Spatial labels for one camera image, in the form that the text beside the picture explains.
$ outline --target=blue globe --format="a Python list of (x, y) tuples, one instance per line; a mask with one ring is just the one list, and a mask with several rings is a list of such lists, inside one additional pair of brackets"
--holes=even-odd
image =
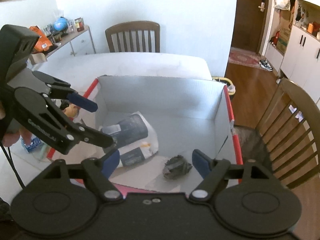
[(68, 28), (68, 22), (65, 18), (59, 18), (54, 22), (53, 27), (57, 31), (63, 31), (64, 29)]

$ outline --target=doormat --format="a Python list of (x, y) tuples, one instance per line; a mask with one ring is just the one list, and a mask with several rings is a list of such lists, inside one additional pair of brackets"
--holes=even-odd
[(261, 59), (262, 59), (262, 56), (255, 54), (252, 51), (231, 47), (228, 62), (237, 64), (237, 65), (254, 67), (254, 68), (265, 70), (259, 64), (259, 61)]

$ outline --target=orange plastic bag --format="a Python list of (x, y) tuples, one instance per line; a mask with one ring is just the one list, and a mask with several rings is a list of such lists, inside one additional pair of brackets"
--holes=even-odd
[(38, 42), (34, 47), (37, 52), (47, 51), (50, 46), (52, 46), (51, 41), (44, 35), (44, 33), (39, 29), (38, 26), (31, 26), (29, 29), (40, 36)]

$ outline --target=chair seat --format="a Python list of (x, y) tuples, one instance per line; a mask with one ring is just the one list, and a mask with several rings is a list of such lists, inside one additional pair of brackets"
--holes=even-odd
[(256, 160), (272, 172), (270, 152), (258, 131), (242, 125), (235, 125), (234, 129), (239, 137), (243, 162)]

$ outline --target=brown door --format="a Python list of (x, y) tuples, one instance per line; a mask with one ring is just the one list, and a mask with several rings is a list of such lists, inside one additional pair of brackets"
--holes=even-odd
[(231, 46), (250, 51), (259, 51), (260, 35), (264, 29), (267, 7), (262, 12), (259, 8), (261, 2), (268, 4), (267, 0), (237, 0), (235, 27)]

